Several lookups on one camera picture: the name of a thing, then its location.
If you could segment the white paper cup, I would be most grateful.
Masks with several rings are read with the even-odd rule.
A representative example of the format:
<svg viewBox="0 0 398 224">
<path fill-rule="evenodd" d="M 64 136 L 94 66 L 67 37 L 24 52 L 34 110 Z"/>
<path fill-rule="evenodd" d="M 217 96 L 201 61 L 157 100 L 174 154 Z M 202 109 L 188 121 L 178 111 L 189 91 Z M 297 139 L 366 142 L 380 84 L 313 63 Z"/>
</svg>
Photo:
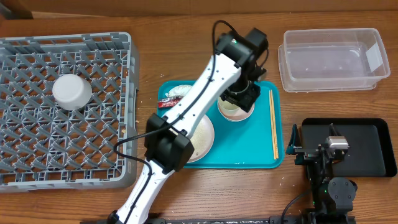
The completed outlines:
<svg viewBox="0 0 398 224">
<path fill-rule="evenodd" d="M 224 101 L 222 100 L 220 97 L 218 98 L 218 106 L 220 108 L 220 111 L 224 114 L 232 114 L 235 113 L 239 107 L 228 102 L 228 101 Z"/>
</svg>

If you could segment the small pink bowl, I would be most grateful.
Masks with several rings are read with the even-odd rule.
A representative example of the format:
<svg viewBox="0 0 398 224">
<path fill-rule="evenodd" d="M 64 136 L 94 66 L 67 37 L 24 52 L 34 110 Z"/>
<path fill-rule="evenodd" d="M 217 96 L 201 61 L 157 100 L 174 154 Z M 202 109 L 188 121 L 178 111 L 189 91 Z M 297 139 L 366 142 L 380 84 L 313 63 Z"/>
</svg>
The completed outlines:
<svg viewBox="0 0 398 224">
<path fill-rule="evenodd" d="M 234 111 L 233 114 L 231 115 L 227 115 L 226 113 L 224 113 L 223 108 L 219 104 L 217 104 L 217 107 L 221 115 L 228 121 L 240 122 L 244 121 L 245 119 L 248 119 L 250 115 L 252 115 L 255 105 L 252 105 L 251 109 L 248 112 L 245 112 L 241 108 L 239 108 L 238 110 Z"/>
</svg>

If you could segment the grey plastic bowl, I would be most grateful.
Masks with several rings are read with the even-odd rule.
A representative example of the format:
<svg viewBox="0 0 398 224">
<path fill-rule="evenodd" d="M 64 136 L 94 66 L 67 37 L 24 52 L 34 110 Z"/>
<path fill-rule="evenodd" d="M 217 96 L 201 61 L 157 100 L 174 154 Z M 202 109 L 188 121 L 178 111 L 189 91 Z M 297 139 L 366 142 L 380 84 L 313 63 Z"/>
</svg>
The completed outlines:
<svg viewBox="0 0 398 224">
<path fill-rule="evenodd" d="M 64 110 L 78 110 L 90 101 L 92 88 L 87 80 L 78 75 L 65 74 L 54 82 L 52 94 Z"/>
</svg>

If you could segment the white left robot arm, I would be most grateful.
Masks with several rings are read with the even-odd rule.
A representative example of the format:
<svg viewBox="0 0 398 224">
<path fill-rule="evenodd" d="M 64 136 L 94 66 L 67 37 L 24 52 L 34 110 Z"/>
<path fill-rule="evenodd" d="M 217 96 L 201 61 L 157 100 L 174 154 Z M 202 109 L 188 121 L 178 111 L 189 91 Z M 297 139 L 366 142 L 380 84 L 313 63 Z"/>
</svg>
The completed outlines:
<svg viewBox="0 0 398 224">
<path fill-rule="evenodd" d="M 145 223 L 149 210 L 167 179 L 181 170 L 194 152 L 190 139 L 200 120 L 222 99 L 245 112 L 261 94 L 256 82 L 265 74 L 257 64 L 268 54 L 267 35 L 253 28 L 241 36 L 234 28 L 211 36 L 212 56 L 190 91 L 163 116 L 153 114 L 144 134 L 117 142 L 113 151 L 143 163 L 143 169 L 124 205 L 113 211 L 107 223 Z"/>
</svg>

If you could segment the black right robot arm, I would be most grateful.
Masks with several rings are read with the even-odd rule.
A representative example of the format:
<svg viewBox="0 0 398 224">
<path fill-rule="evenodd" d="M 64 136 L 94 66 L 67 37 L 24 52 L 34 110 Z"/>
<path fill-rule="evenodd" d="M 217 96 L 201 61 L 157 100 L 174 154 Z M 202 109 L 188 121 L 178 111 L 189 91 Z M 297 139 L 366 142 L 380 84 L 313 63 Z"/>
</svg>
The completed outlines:
<svg viewBox="0 0 398 224">
<path fill-rule="evenodd" d="M 354 223 L 355 219 L 348 216 L 353 210 L 353 200 L 358 186 L 344 177 L 336 177 L 333 164 L 344 160 L 349 144 L 335 127 L 329 125 L 329 136 L 323 144 L 316 148 L 302 147 L 299 129 L 296 124 L 292 134 L 287 155 L 295 155 L 295 164 L 304 166 L 310 188 L 296 196 L 284 208 L 280 217 L 281 223 Z M 287 218 L 288 209 L 302 197 L 312 194 L 313 208 L 296 217 Z"/>
</svg>

